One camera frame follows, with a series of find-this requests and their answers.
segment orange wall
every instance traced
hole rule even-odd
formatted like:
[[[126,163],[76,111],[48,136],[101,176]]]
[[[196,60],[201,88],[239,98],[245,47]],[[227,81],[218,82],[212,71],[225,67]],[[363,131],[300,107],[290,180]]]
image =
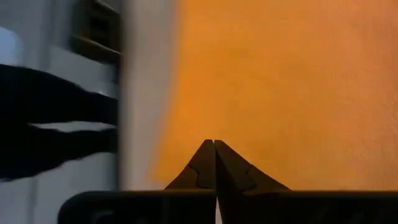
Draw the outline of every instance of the orange wall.
[[[223,139],[293,189],[398,188],[398,3],[181,0],[152,180]]]

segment orange surface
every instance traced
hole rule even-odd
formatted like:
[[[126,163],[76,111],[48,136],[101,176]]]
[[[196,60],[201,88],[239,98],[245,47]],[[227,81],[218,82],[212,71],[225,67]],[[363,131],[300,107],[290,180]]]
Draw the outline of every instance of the orange surface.
[[[223,139],[292,189],[398,188],[395,0],[179,1],[152,181]]]

